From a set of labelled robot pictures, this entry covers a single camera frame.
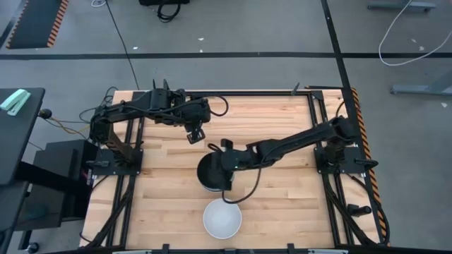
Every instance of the gray floor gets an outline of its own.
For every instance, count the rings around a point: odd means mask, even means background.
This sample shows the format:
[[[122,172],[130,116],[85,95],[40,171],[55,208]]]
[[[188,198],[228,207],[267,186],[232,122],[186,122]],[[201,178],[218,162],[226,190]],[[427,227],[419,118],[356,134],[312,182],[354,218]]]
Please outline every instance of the gray floor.
[[[439,8],[401,17],[385,52],[422,52],[420,47],[427,52],[442,42],[451,29],[452,4],[432,2]],[[397,14],[369,11],[363,0],[329,4],[343,52],[377,52]],[[0,30],[17,5],[18,0],[0,2]],[[168,24],[160,23],[136,0],[111,0],[110,6],[132,54],[333,51],[317,0],[193,0]],[[452,52],[452,41],[442,51]],[[0,49],[0,54],[122,52],[108,10],[92,8],[90,0],[70,1],[54,48]],[[149,89],[153,78],[159,82],[166,78],[171,87],[186,89],[283,89],[297,82],[341,86],[335,59],[134,59],[132,64],[141,89]],[[452,60],[427,59],[394,68],[378,59],[346,59],[345,65],[351,85],[358,89],[372,155],[380,162],[376,174],[391,223],[392,246],[452,250],[448,216],[452,98],[388,92],[394,83],[432,82],[452,68]],[[0,87],[45,87],[43,107],[64,120],[77,120],[80,111],[99,104],[111,85],[135,88],[129,63],[123,59],[0,61],[0,76]],[[30,141],[45,146],[76,138],[38,120]],[[35,151],[29,146],[24,160],[32,162]],[[41,253],[74,249],[82,226],[68,222],[59,229],[35,231],[32,240],[41,243]],[[17,253],[17,242],[18,234],[10,253]]]

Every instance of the wood plank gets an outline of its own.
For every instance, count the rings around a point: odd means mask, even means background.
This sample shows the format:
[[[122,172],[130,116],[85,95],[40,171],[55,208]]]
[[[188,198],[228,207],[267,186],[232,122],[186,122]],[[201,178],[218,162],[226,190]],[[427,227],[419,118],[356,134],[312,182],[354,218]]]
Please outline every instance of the wood plank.
[[[113,103],[130,100],[132,91],[116,91]],[[342,102],[339,90],[324,90],[329,118]],[[211,109],[222,112],[224,102],[209,97]],[[234,141],[235,148],[269,138],[284,138],[311,128],[306,97],[227,97],[230,111],[224,117],[212,116],[203,125],[206,139],[190,145],[183,128],[155,125],[145,121],[143,169],[137,178],[127,248],[296,248],[333,247],[321,177],[316,172],[313,146],[286,155],[273,167],[263,169],[254,195],[239,204],[242,227],[230,239],[218,240],[203,227],[203,211],[219,193],[204,189],[196,177],[199,160],[208,152],[208,143],[219,145],[221,138]],[[319,106],[316,105],[318,120]],[[346,116],[345,107],[340,114]],[[124,138],[125,123],[116,123],[115,132]],[[254,186],[257,171],[237,172],[232,191],[226,196],[241,198]],[[93,238],[110,214],[116,177],[110,176],[94,191],[83,235]],[[347,202],[369,205],[365,190],[343,176]],[[340,215],[338,228],[345,242]],[[378,240],[371,215],[356,218],[368,236]],[[115,243],[119,242],[117,226]]]

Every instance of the green object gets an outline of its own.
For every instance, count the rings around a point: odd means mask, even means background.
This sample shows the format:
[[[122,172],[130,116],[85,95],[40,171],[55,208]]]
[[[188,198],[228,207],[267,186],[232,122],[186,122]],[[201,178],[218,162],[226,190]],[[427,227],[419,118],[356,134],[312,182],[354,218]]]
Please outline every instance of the green object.
[[[15,116],[22,109],[22,106],[27,102],[29,97],[29,92],[24,89],[19,89],[5,99],[0,105],[0,109],[6,110],[10,116]]]

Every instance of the white bowl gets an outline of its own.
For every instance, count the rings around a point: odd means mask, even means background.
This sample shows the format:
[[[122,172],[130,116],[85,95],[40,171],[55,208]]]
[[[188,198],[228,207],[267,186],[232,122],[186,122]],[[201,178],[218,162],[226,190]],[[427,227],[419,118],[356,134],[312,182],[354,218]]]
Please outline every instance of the white bowl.
[[[219,198],[207,205],[203,222],[211,236],[228,239],[239,231],[242,225],[242,212],[237,204],[228,204]]]

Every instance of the cable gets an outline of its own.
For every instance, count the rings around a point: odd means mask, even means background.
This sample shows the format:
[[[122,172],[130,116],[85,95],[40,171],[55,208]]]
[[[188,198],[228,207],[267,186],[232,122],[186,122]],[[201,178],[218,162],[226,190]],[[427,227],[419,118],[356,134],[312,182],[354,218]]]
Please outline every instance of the cable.
[[[363,189],[365,189],[365,191],[367,192],[367,195],[369,195],[369,197],[374,201],[374,204],[376,205],[377,210],[381,213],[381,216],[383,217],[383,220],[384,220],[384,224],[386,226],[386,236],[384,237],[384,241],[382,244],[387,245],[389,243],[389,234],[390,234],[389,223],[388,223],[388,218],[386,217],[386,214],[384,213],[380,202],[370,193],[370,191],[367,189],[366,185],[363,182],[361,182],[356,177],[351,176],[350,174],[347,174],[347,175],[353,181],[357,182],[361,187],[363,187]]]
[[[93,0],[91,2],[91,6],[94,8],[98,8],[98,7],[104,6],[106,3],[107,3],[107,0],[104,0],[103,2],[102,2],[102,0]]]
[[[110,5],[108,4],[108,1],[105,1],[105,3],[107,4],[108,11],[110,12],[110,15],[112,17],[114,27],[116,28],[116,31],[118,32],[119,38],[121,39],[122,46],[124,47],[124,51],[126,52],[127,60],[129,60],[130,68],[131,68],[132,73],[133,73],[133,79],[135,79],[136,88],[138,90],[140,90],[140,86],[138,86],[138,81],[136,80],[135,70],[133,69],[132,62],[130,61],[129,53],[127,52],[126,44],[124,43],[124,40],[122,39],[122,36],[121,36],[121,33],[119,32],[119,29],[118,29],[118,26],[116,24],[116,21],[114,21],[113,13],[112,13],[112,10],[110,9]]]
[[[60,123],[85,123],[83,121],[63,121],[63,120],[58,120]]]
[[[80,236],[80,238],[82,238],[83,240],[87,241],[88,243],[91,242],[91,240],[88,240],[86,237],[84,237],[84,236],[82,235],[82,231],[80,231],[80,233],[78,233],[78,235]]]
[[[255,192],[256,189],[257,189],[257,186],[259,185],[259,180],[261,179],[262,164],[263,164],[263,162],[265,161],[265,159],[267,158],[267,156],[270,155],[270,153],[272,153],[274,150],[276,150],[276,149],[278,149],[278,148],[280,148],[280,147],[282,147],[282,146],[284,146],[284,145],[287,145],[287,144],[288,144],[288,142],[287,142],[287,143],[283,143],[283,144],[281,144],[281,145],[279,145],[279,146],[274,147],[272,150],[270,150],[270,152],[267,152],[267,154],[264,155],[264,156],[262,157],[261,163],[259,163],[259,168],[258,168],[258,172],[257,172],[256,183],[254,184],[253,189],[252,189],[246,196],[244,196],[243,198],[240,198],[240,199],[238,199],[238,200],[235,200],[235,201],[229,201],[229,200],[226,200],[226,199],[225,199],[225,191],[222,190],[222,192],[221,192],[221,198],[223,199],[223,201],[225,201],[225,202],[228,203],[228,204],[238,204],[238,203],[240,203],[240,202],[242,202],[242,201],[245,201],[245,200],[248,199],[249,197],[251,197],[251,195],[254,194],[254,192]]]
[[[160,2],[160,5],[158,6],[157,10],[157,17],[162,23],[168,23],[174,18],[176,18],[177,14],[181,11],[181,1],[179,0],[177,2],[177,9],[172,15],[166,15],[162,13],[163,6],[168,2],[169,0],[162,0]]]
[[[344,105],[344,103],[345,103],[345,101],[342,101],[340,104],[339,104],[339,107],[338,107],[338,109],[336,109],[336,117],[338,117],[339,116],[339,111],[340,111],[340,108]]]
[[[221,114],[215,113],[214,111],[210,110],[211,114],[214,115],[214,116],[224,116],[224,115],[226,115],[226,113],[229,111],[229,103],[227,102],[227,100],[221,95],[213,95],[213,97],[218,97],[218,98],[222,99],[225,102],[225,104],[226,104],[226,109]]]
[[[405,9],[411,4],[411,2],[412,2],[412,0],[409,0],[409,2],[408,2],[407,5],[402,9],[402,11],[394,18],[394,20],[393,20],[393,22],[391,23],[391,25],[389,25],[389,28],[388,28],[388,30],[386,31],[386,34],[383,36],[383,39],[382,39],[381,42],[380,42],[380,45],[379,45],[379,57],[380,57],[381,62],[383,62],[383,64],[386,64],[387,66],[402,66],[402,65],[404,65],[404,64],[408,64],[408,63],[411,63],[411,62],[413,62],[413,61],[417,61],[417,60],[419,60],[419,59],[423,59],[424,57],[427,57],[427,56],[433,54],[434,52],[436,52],[438,49],[442,48],[442,47],[445,45],[445,43],[447,42],[447,40],[449,40],[449,37],[452,35],[452,30],[451,30],[451,31],[449,32],[449,34],[447,35],[446,39],[443,41],[443,43],[441,43],[436,49],[433,49],[431,52],[429,52],[429,53],[427,53],[427,54],[425,54],[425,55],[423,55],[423,56],[420,56],[420,57],[418,57],[418,58],[416,58],[416,59],[411,59],[411,60],[408,60],[408,61],[405,61],[405,62],[402,62],[402,63],[386,63],[386,62],[383,60],[383,57],[381,56],[381,45],[383,45],[383,42],[386,40],[386,37],[388,36],[389,31],[391,31],[391,28],[393,27],[394,23],[397,21],[398,17],[399,17],[400,15],[402,15],[403,11],[405,11]]]
[[[108,177],[108,176],[104,176],[104,178],[100,179],[100,180],[93,186],[93,188],[91,189],[91,192],[92,192],[96,187],[98,187],[100,183],[102,183],[105,179],[107,179],[107,177]]]
[[[50,117],[49,120],[52,120],[52,121],[57,122],[58,125],[60,126],[60,128],[62,128],[64,131],[66,131],[66,132],[69,133],[69,134],[77,134],[77,133],[80,133],[80,132],[82,132],[82,131],[84,131],[84,130],[86,130],[87,128],[90,127],[90,126],[88,125],[88,126],[85,126],[85,127],[82,128],[82,129],[80,129],[79,131],[72,131],[73,129],[69,129],[69,128],[65,127],[65,126],[61,123],[60,120],[58,120],[58,119],[56,119],[56,118],[54,118],[54,117]]]
[[[91,193],[93,192],[94,189],[96,189],[96,187],[99,186],[100,183],[102,183],[105,179],[107,179],[107,177],[108,177],[108,176],[104,176],[104,178],[100,179],[100,180],[93,186],[93,188],[91,189]],[[88,240],[86,237],[84,237],[84,236],[82,235],[82,231],[80,231],[80,233],[79,233],[78,235],[80,236],[80,238],[82,238],[83,240],[87,241],[88,243],[91,242],[91,240]]]
[[[36,147],[37,149],[39,149],[39,150],[41,150],[41,151],[44,151],[44,149],[42,149],[41,147],[39,147],[39,146],[37,146],[37,145],[33,144],[33,143],[32,143],[32,142],[30,142],[30,141],[28,141],[28,144],[30,144],[30,145],[32,145],[32,146],[34,146],[34,147]]]
[[[78,115],[78,118],[79,118],[81,121],[83,121],[84,123],[90,123],[88,120],[85,120],[85,119],[83,118],[83,114],[86,113],[86,112],[89,112],[89,111],[91,111],[91,110],[95,110],[96,108],[101,107],[102,105],[107,105],[107,104],[111,103],[112,100],[113,100],[113,95],[108,95],[108,93],[109,93],[109,91],[110,91],[111,89],[115,89],[116,91],[119,90],[119,89],[118,89],[117,87],[115,87],[115,86],[109,87],[109,88],[107,89],[107,91],[105,92],[104,98],[102,99],[102,101],[101,101],[101,103],[99,104],[99,106],[97,106],[97,107],[92,107],[92,108],[83,110],[83,111],[80,112],[80,114]]]
[[[55,127],[57,127],[57,128],[62,128],[64,131],[66,131],[66,132],[69,133],[69,134],[79,134],[79,135],[81,135],[84,139],[88,140],[88,138],[85,137],[85,136],[84,136],[82,133],[80,133],[79,131],[76,131],[76,130],[74,130],[74,129],[72,129],[72,128],[69,128],[69,127],[65,127],[65,126],[63,126],[61,123],[60,123],[60,126],[58,126],[58,125],[52,123],[51,121],[49,121],[49,120],[47,120],[47,119],[44,119],[44,121],[46,121],[46,122],[49,123],[50,125],[55,126]]]

